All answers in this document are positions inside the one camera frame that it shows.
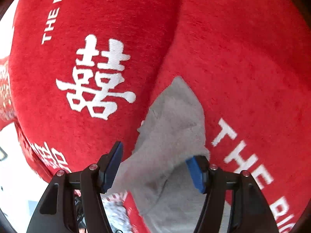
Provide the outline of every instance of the metal screw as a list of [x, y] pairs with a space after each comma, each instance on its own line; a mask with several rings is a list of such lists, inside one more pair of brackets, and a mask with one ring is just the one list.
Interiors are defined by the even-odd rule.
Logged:
[[63, 176], [64, 175], [64, 173], [65, 173], [65, 171], [64, 170], [59, 170], [56, 174], [57, 174], [57, 176]]
[[218, 169], [218, 166], [215, 165], [215, 164], [211, 164], [211, 165], [210, 165], [210, 169], [212, 169], [212, 170], [217, 170], [217, 169]]
[[251, 175], [249, 171], [246, 171], [246, 170], [243, 170], [241, 173], [244, 177], [249, 177]]
[[97, 169], [97, 164], [91, 164], [90, 166], [89, 166], [89, 169], [90, 170], [92, 170], [92, 171], [94, 171], [94, 170], [96, 170]]

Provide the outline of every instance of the red fabric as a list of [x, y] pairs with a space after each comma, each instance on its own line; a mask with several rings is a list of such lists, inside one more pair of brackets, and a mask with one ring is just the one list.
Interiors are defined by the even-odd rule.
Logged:
[[[111, 149], [116, 138], [124, 142], [127, 158], [138, 136], [136, 129], [147, 113], [152, 82], [173, 38], [179, 0], [53, 1], [20, 0], [15, 14], [14, 27], [19, 34], [13, 37], [10, 85], [20, 125], [31, 143], [45, 147], [47, 142], [57, 151], [66, 151], [72, 171], [96, 162]], [[57, 8], [54, 30], [47, 32], [52, 39], [42, 45], [49, 12]], [[36, 20], [25, 22], [23, 18], [30, 14]], [[98, 50], [109, 50], [108, 40], [114, 38], [122, 41], [123, 53], [131, 56], [129, 61], [121, 62], [125, 66], [125, 82], [112, 91], [134, 92], [135, 104], [107, 97], [118, 105], [107, 121], [91, 118], [87, 108], [73, 111], [66, 91], [56, 86], [56, 79], [73, 83], [75, 60], [82, 58], [76, 51], [85, 47], [89, 34], [97, 37]], [[107, 58], [97, 56], [93, 60], [106, 62]], [[94, 74], [99, 70], [96, 66], [91, 68]], [[94, 79], [90, 86], [96, 87]], [[50, 171], [55, 173], [57, 167], [50, 166]]]
[[53, 175], [48, 170], [48, 168], [39, 159], [37, 154], [32, 150], [29, 145], [27, 138], [25, 137], [23, 131], [18, 122], [15, 122], [15, 128], [17, 132], [17, 138], [21, 145], [22, 152], [25, 156], [27, 164], [32, 168], [35, 173], [37, 173], [45, 182], [49, 183]]
[[130, 223], [133, 227], [134, 233], [150, 233], [148, 228], [144, 224], [143, 218], [139, 215], [139, 212], [136, 208], [135, 201], [130, 192], [123, 203], [126, 211], [128, 213], [128, 217], [130, 219]]
[[[57, 8], [54, 29], [46, 32], [52, 38], [41, 44], [47, 17]], [[53, 174], [96, 162], [116, 140], [130, 156], [148, 107], [181, 75], [203, 106], [212, 163], [236, 171], [255, 159], [244, 168], [253, 175], [266, 171], [258, 181], [269, 204], [286, 201], [275, 208], [284, 209], [278, 223], [288, 218], [279, 230], [287, 232], [298, 219], [311, 193], [311, 35], [290, 0], [20, 0], [14, 27], [14, 108]], [[74, 66], [99, 70], [76, 65], [90, 34], [99, 52], [116, 39], [131, 56], [120, 62], [123, 71], [100, 70], [124, 77], [110, 92], [136, 95], [133, 103], [105, 98], [118, 105], [108, 120], [92, 118], [86, 107], [72, 110], [66, 94], [75, 91], [56, 85], [57, 79], [74, 83]], [[100, 55], [92, 60], [107, 62]], [[96, 88], [93, 78], [89, 82]], [[218, 137], [223, 122], [231, 137]], [[238, 145], [240, 161], [228, 158]]]

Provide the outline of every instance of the gray towel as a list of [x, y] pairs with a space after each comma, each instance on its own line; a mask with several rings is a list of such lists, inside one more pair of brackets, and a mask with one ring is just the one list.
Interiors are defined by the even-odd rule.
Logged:
[[205, 195], [194, 188], [185, 160], [209, 159], [204, 127], [201, 104], [183, 79], [175, 78], [150, 107], [133, 155], [121, 163], [105, 195], [129, 190], [151, 233], [192, 233]]

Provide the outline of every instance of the white chinese character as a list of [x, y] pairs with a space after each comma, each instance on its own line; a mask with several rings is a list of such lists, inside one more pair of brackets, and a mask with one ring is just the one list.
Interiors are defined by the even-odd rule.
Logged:
[[[88, 35], [86, 37], [86, 47], [84, 49], [79, 49], [77, 54], [82, 54], [82, 60], [76, 60], [77, 65], [87, 65], [94, 66], [94, 62], [91, 60], [93, 56], [98, 55], [96, 48], [96, 37], [94, 35]], [[103, 57], [108, 57], [107, 63], [98, 63], [97, 67], [100, 69], [112, 69], [123, 71], [124, 66], [120, 65], [120, 61], [129, 60], [130, 56], [123, 54], [123, 43], [115, 40], [109, 40], [109, 51], [102, 51]], [[117, 103], [112, 101], [102, 101], [107, 96], [124, 98], [128, 103], [133, 103], [136, 99], [136, 95], [133, 92], [123, 92], [115, 93], [109, 92], [110, 89], [114, 89], [118, 84], [124, 82], [124, 78], [120, 73], [107, 74], [100, 73], [97, 71], [95, 73], [95, 82], [101, 90], [95, 90], [92, 88], [84, 87], [82, 84], [89, 85], [89, 79], [93, 77], [93, 71], [91, 69], [77, 69], [75, 66], [73, 68], [73, 80], [75, 84], [63, 82], [56, 80], [56, 85], [60, 90], [75, 90], [76, 93], [67, 93], [66, 97], [72, 110], [81, 112], [81, 110], [86, 106], [89, 110], [91, 117], [102, 118], [108, 120], [108, 116], [116, 112], [118, 106]], [[102, 79], [108, 79], [108, 82], [102, 82]], [[94, 94], [94, 98], [91, 101], [85, 100], [82, 96], [83, 92]], [[103, 107], [102, 113], [95, 113], [94, 107]]]
[[55, 150], [54, 148], [51, 149], [53, 156], [55, 157], [57, 164], [59, 166], [59, 168], [65, 169], [67, 170], [67, 172], [71, 172], [71, 170], [66, 167], [68, 166], [68, 163], [64, 157], [64, 155], [61, 152], [58, 152], [57, 150]]
[[82, 60], [76, 59], [77, 65], [94, 66], [92, 61], [93, 56], [99, 55], [99, 51], [96, 50], [97, 39], [94, 35], [88, 35], [85, 38], [85, 48], [78, 49], [76, 54], [83, 55]]
[[38, 155], [40, 160], [46, 165], [50, 166], [53, 169], [61, 168], [66, 170], [67, 172], [71, 172], [71, 170], [67, 167], [68, 163], [61, 152], [58, 152], [54, 148], [49, 149], [46, 142], [44, 142], [45, 147], [38, 146], [36, 143], [29, 143], [35, 153]]
[[115, 39], [109, 39], [109, 51], [102, 51], [102, 57], [108, 58], [107, 63], [97, 63], [99, 69], [113, 69], [123, 71], [124, 66], [120, 64], [120, 61], [126, 61], [130, 59], [130, 55], [123, 54], [124, 44], [121, 41]]

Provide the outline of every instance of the red cushion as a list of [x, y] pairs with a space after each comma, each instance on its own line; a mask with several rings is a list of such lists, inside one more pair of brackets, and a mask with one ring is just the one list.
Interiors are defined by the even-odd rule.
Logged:
[[[52, 173], [83, 169], [116, 140], [124, 142], [126, 158], [148, 107], [181, 75], [204, 109], [211, 161], [256, 176], [285, 233], [311, 193], [310, 30], [290, 0], [179, 5], [179, 0], [20, 0], [10, 82], [21, 128]], [[92, 64], [82, 53], [85, 38], [94, 44], [94, 36], [98, 51], [88, 52], [95, 55]], [[119, 55], [124, 67], [111, 57], [98, 65], [107, 63], [105, 51], [113, 49], [126, 54]], [[107, 120], [91, 117], [87, 107], [77, 109], [79, 101], [70, 105], [66, 97], [76, 91], [66, 83], [74, 83], [75, 69], [106, 73], [85, 87], [100, 90], [96, 85], [111, 83], [107, 78], [114, 74], [117, 85], [109, 92], [128, 92], [104, 98], [110, 102]], [[118, 73], [124, 78], [120, 84]]]

